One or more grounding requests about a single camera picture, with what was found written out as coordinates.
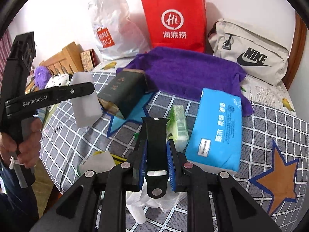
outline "blue star pattern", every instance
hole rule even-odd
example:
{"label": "blue star pattern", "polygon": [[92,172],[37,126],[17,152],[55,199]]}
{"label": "blue star pattern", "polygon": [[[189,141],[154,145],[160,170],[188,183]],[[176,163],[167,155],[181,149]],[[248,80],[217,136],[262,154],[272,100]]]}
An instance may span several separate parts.
{"label": "blue star pattern", "polygon": [[130,113],[129,117],[127,119],[121,119],[114,115],[110,115],[111,121],[109,123],[109,129],[107,130],[106,138],[109,138],[113,133],[115,133],[120,127],[122,127],[126,122],[133,122],[137,124],[142,124],[143,119],[142,117],[149,117],[149,114],[146,109],[146,105],[150,102],[152,99],[154,93],[148,93],[145,94],[140,101],[137,103],[137,105],[133,108],[132,112]]}
{"label": "blue star pattern", "polygon": [[285,162],[275,141],[272,141],[272,168],[248,181],[272,196],[268,214],[273,214],[284,201],[296,202],[295,177],[299,159]]}

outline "pink striped fabric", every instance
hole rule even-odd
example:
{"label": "pink striped fabric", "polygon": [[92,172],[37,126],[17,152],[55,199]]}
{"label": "pink striped fabric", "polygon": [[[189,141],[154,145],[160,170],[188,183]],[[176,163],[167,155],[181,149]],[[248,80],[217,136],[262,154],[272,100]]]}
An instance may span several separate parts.
{"label": "pink striped fabric", "polygon": [[7,62],[7,58],[10,55],[12,47],[12,41],[9,34],[9,31],[6,30],[3,37],[0,40],[0,91],[2,86],[2,79],[3,79],[3,73],[4,73],[4,67]]}

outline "nike logo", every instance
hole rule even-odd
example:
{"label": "nike logo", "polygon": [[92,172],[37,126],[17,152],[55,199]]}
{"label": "nike logo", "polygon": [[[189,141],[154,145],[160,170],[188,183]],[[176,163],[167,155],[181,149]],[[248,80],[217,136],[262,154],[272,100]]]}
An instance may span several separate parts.
{"label": "nike logo", "polygon": [[[248,62],[243,59],[243,57],[246,57],[253,62]],[[266,60],[267,56],[254,50],[251,48],[248,48],[248,50],[242,54],[239,55],[237,58],[237,63],[239,63],[241,66],[266,66],[271,67],[269,65],[265,65],[264,62]]]}

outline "screw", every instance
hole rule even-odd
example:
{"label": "screw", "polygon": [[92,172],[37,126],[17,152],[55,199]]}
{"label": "screw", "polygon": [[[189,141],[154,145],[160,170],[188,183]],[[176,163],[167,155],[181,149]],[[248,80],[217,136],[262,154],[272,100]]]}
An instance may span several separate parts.
{"label": "screw", "polygon": [[121,167],[122,168],[129,168],[131,166],[131,164],[129,162],[123,162],[121,163]]}
{"label": "screw", "polygon": [[90,177],[92,177],[94,174],[95,174],[95,173],[94,173],[93,171],[88,170],[88,171],[85,173],[85,177],[90,178]]}
{"label": "screw", "polygon": [[193,168],[193,164],[191,162],[186,162],[184,165],[183,165],[186,169],[191,169]]}
{"label": "screw", "polygon": [[230,177],[230,175],[229,175],[228,172],[221,172],[221,173],[220,173],[220,176],[221,176],[221,178],[223,178],[223,179],[227,179],[227,178]]}
{"label": "screw", "polygon": [[160,188],[155,188],[152,191],[152,194],[155,195],[155,196],[159,196],[160,194],[162,194],[162,190]]}

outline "hand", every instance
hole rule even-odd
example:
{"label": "hand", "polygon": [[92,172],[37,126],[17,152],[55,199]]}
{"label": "hand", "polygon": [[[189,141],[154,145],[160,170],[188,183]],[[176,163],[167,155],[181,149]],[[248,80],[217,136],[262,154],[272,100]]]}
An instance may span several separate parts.
{"label": "hand", "polygon": [[[33,167],[39,160],[39,151],[41,149],[40,140],[42,137],[41,129],[42,122],[36,118],[30,125],[31,134],[28,139],[22,142],[18,149],[20,154],[18,162],[25,165],[25,168]],[[15,152],[17,149],[16,142],[6,133],[0,134],[0,156],[4,164],[10,165],[10,152]]]}

